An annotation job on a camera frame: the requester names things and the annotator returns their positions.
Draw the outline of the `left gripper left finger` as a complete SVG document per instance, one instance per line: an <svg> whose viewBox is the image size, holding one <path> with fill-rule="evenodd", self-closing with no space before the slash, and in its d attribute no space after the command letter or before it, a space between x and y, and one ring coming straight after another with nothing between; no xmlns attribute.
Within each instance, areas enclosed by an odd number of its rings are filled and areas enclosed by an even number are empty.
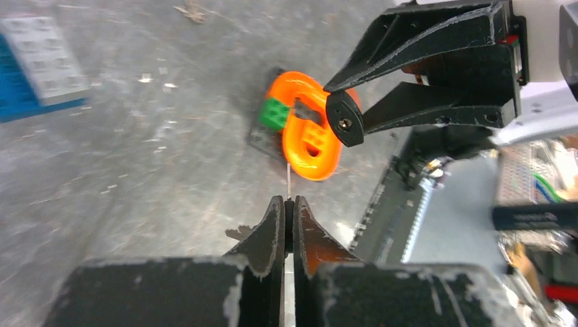
<svg viewBox="0 0 578 327"><path fill-rule="evenodd" d="M106 258L66 279L46 326L282 326L285 206L222 256Z"/></svg>

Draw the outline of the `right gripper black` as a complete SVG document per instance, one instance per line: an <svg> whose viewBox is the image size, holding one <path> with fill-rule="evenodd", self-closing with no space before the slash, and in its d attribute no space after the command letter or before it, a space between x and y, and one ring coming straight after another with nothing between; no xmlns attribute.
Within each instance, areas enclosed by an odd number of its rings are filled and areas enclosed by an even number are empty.
<svg viewBox="0 0 578 327"><path fill-rule="evenodd" d="M399 83L363 113L365 134L417 125L503 128L520 114L520 90L529 82L526 18L514 13L512 1L389 8L324 90L349 89L401 67L429 86Z"/></svg>

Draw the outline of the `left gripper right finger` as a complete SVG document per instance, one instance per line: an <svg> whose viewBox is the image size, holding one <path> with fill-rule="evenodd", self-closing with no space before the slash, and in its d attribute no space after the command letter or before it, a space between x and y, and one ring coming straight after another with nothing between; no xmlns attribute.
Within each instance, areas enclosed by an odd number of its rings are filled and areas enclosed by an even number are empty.
<svg viewBox="0 0 578 327"><path fill-rule="evenodd" d="M473 264L379 267L342 247L294 200L297 326L520 326L502 284Z"/></svg>

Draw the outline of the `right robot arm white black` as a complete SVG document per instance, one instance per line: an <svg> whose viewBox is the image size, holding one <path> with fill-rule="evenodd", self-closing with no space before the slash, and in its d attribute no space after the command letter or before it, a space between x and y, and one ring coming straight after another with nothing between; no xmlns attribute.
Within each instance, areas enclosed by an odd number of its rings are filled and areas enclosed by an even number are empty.
<svg viewBox="0 0 578 327"><path fill-rule="evenodd" d="M418 153L577 131L576 1L398 1L325 85L346 146L410 127Z"/></svg>

